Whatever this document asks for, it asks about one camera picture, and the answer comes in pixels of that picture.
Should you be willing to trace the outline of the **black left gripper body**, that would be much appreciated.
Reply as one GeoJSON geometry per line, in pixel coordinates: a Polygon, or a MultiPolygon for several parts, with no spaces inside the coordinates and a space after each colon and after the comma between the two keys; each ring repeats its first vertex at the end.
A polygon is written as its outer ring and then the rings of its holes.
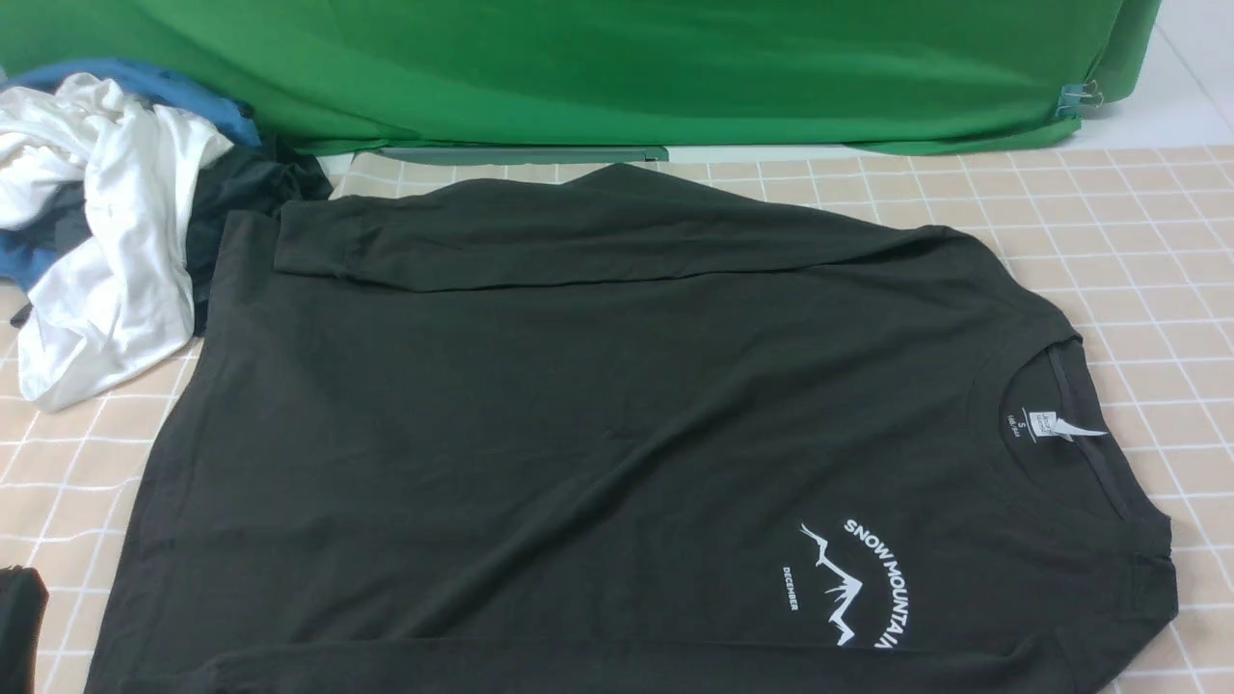
{"type": "Polygon", "coordinates": [[[1,571],[1,693],[35,693],[37,642],[48,590],[35,568],[1,571]]]}

